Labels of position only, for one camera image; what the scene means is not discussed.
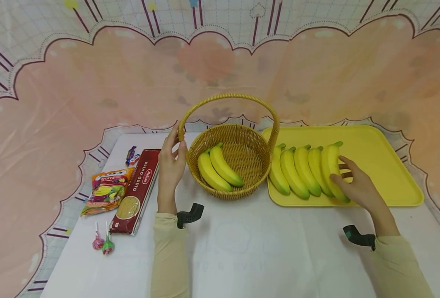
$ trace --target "white table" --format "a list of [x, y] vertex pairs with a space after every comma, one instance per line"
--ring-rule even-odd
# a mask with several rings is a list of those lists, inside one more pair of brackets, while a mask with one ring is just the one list
[[[188, 144], [197, 136], [188, 133]], [[104, 171], [123, 168], [133, 145], [140, 152], [160, 148], [166, 134], [122, 135]], [[94, 222], [114, 211], [78, 220], [41, 297], [150, 297], [153, 222], [157, 185], [136, 236], [113, 236], [116, 248], [104, 256], [91, 248]], [[283, 208], [263, 183], [251, 197], [227, 202], [210, 197], [188, 169], [176, 190], [178, 210], [205, 206], [188, 225], [191, 292], [194, 298], [367, 298], [376, 297], [361, 248], [342, 227], [373, 232], [360, 208]], [[417, 255], [424, 276], [440, 298], [440, 227], [426, 206], [394, 208], [397, 224]]]

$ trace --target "plastic tray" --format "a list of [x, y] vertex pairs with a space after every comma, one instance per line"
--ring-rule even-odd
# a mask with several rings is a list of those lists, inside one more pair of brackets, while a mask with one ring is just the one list
[[[267, 128], [262, 135], [268, 139], [271, 129]], [[344, 145], [340, 153], [355, 161], [373, 180], [379, 193], [388, 206], [418, 206], [424, 196], [417, 183], [405, 168], [385, 136], [373, 126], [298, 126], [282, 127], [279, 130], [277, 144], [285, 143], [286, 149], [292, 146], [311, 147], [326, 146], [342, 141]], [[284, 207], [349, 207], [354, 203], [345, 204], [336, 198], [311, 195], [309, 200], [301, 200], [291, 192], [282, 195], [268, 179], [268, 192], [271, 200]]]

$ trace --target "wicker basket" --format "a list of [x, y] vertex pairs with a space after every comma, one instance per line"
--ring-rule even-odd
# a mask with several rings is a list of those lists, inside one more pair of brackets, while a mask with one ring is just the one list
[[[220, 94], [207, 98], [187, 112], [178, 126], [179, 141], [185, 140], [185, 132], [183, 131], [185, 122], [195, 110], [206, 103], [223, 98], [243, 98], [255, 101], [266, 107], [273, 116], [273, 130], [268, 142], [258, 132], [247, 126], [223, 124], [213, 126], [202, 132], [188, 150], [187, 164], [195, 180], [215, 197], [223, 200], [238, 200], [252, 194], [266, 179], [271, 167], [271, 153], [279, 132], [279, 119], [273, 108], [257, 97], [238, 93]], [[232, 192], [217, 191], [211, 188], [201, 177], [198, 170], [198, 156], [208, 148], [216, 146], [219, 142], [223, 142], [222, 152], [226, 162], [244, 181], [242, 187], [233, 186]]]

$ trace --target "yellow banana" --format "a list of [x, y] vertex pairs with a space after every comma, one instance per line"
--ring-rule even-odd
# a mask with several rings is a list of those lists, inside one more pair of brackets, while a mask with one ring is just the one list
[[349, 198], [346, 197], [344, 192], [341, 191], [339, 186], [337, 186], [329, 178], [331, 174], [336, 174], [339, 175], [340, 177], [339, 147], [341, 146], [342, 146], [342, 142], [336, 142], [324, 148], [321, 154], [321, 169], [322, 169], [323, 178], [324, 180], [326, 180], [327, 186], [331, 190], [334, 197], [338, 198], [339, 200], [345, 203], [349, 203], [351, 200], [349, 200]]
[[283, 172], [281, 171], [281, 165], [279, 163], [281, 157], [281, 151], [286, 147], [285, 144], [276, 146], [273, 150], [273, 157], [271, 161], [271, 170], [268, 174], [274, 187], [282, 194], [289, 195], [291, 193], [289, 189], [288, 181], [286, 180]]
[[310, 198], [308, 187], [301, 180], [298, 172], [296, 172], [296, 169], [294, 167], [293, 152], [295, 150], [295, 147], [291, 147], [281, 154], [281, 170], [283, 171], [286, 181], [288, 182], [289, 187], [291, 187], [292, 191], [301, 199], [308, 200]]
[[213, 169], [229, 184], [236, 187], [243, 186], [243, 179], [226, 163], [221, 146], [223, 146], [223, 143], [219, 142], [210, 150], [210, 160], [212, 161]]
[[296, 172], [299, 174], [302, 182], [306, 184], [309, 192], [316, 197], [321, 195], [321, 186], [318, 184], [314, 176], [312, 175], [309, 163], [308, 163], [308, 150], [311, 145], [306, 145], [301, 148], [297, 148], [294, 152], [294, 166]]
[[309, 150], [308, 153], [308, 164], [310, 166], [310, 170], [314, 178], [316, 178], [317, 183], [322, 189], [322, 192], [327, 195], [327, 197], [333, 197], [331, 190], [329, 189], [329, 186], [326, 183], [326, 180], [324, 180], [322, 176], [322, 170], [321, 170], [321, 151], [323, 150], [322, 146], [319, 146], [318, 148], [313, 148]]
[[219, 191], [233, 191], [231, 185], [221, 178], [220, 175], [213, 169], [212, 162], [210, 160], [210, 149], [200, 154], [198, 157], [198, 170], [200, 175], [212, 188]]

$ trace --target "fruit candy package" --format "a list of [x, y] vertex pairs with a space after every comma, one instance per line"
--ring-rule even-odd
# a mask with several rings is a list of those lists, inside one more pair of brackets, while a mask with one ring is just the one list
[[133, 168], [99, 173], [92, 176], [92, 193], [81, 211], [81, 216], [116, 209], [124, 197]]

